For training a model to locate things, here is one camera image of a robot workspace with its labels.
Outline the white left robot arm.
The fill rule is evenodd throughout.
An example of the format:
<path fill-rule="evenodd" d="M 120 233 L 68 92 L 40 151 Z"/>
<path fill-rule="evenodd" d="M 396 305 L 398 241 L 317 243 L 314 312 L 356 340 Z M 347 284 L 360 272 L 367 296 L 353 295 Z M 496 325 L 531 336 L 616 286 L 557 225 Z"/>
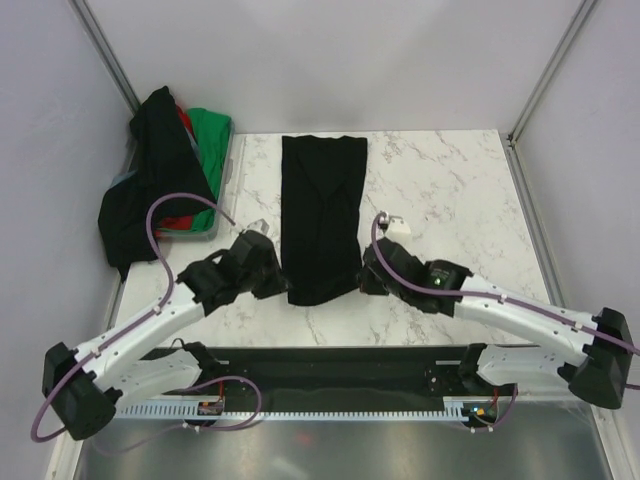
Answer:
<path fill-rule="evenodd" d="M 82 343 L 51 347 L 44 360 L 42 391 L 74 440 L 106 427 L 117 411 L 168 392 L 208 393 L 219 382 L 220 363 L 200 342 L 155 360 L 154 348 L 243 293 L 257 299 L 287 289 L 272 241 L 245 230 L 228 249 L 189 264 L 170 291 L 138 317 Z"/>

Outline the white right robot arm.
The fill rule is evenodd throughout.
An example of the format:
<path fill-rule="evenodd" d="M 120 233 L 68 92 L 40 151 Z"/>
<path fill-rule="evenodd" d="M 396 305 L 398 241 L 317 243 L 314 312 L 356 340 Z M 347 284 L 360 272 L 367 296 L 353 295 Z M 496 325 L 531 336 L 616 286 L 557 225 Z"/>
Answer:
<path fill-rule="evenodd" d="M 423 262 L 387 238 L 366 248 L 363 275 L 367 287 L 423 313 L 475 321 L 526 340 L 524 346 L 469 345 L 457 371 L 465 391 L 559 387 L 597 407 L 622 406 L 637 350 L 620 312 L 604 308 L 592 315 L 546 305 L 464 266 Z"/>

